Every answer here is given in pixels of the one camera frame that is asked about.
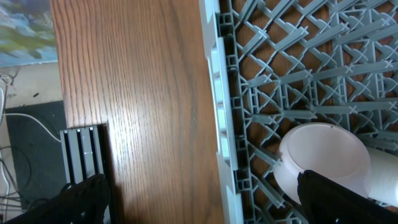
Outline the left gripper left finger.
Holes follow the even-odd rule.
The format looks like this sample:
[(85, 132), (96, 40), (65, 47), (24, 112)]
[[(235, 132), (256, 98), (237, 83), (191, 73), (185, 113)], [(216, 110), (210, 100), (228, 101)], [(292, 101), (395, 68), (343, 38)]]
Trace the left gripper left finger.
[(7, 223), (101, 224), (110, 197), (108, 181), (103, 174), (95, 174)]

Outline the colourful floor mat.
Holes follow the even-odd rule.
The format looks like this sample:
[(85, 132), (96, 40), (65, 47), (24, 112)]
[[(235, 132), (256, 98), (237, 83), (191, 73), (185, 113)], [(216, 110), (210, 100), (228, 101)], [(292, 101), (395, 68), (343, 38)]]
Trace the colourful floor mat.
[(57, 61), (49, 0), (1, 0), (1, 66)]

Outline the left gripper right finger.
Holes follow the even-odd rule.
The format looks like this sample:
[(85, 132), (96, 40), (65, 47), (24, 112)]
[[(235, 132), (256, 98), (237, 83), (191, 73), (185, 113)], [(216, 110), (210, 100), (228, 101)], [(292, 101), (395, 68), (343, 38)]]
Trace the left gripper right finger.
[(297, 193), (309, 224), (397, 223), (397, 214), (312, 171), (298, 174)]

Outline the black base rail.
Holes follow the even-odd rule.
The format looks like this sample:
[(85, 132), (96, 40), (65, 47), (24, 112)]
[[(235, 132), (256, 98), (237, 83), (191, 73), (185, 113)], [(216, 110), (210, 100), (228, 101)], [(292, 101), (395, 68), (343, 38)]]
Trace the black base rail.
[(95, 174), (103, 174), (111, 186), (102, 126), (61, 130), (60, 140), (67, 184), (79, 184)]

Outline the black floor mat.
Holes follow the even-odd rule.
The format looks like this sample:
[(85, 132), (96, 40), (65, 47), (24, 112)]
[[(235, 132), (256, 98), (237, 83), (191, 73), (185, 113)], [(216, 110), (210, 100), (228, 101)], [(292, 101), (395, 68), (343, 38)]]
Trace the black floor mat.
[(16, 184), (27, 210), (58, 195), (67, 183), (59, 132), (66, 128), (62, 101), (6, 110)]

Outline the grey plastic dish rack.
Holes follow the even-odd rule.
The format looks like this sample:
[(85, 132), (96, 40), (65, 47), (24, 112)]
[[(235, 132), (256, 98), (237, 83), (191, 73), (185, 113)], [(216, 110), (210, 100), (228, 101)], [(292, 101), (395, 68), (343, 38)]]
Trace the grey plastic dish rack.
[(397, 1), (200, 1), (226, 223), (305, 223), (277, 185), (290, 128), (397, 154)]

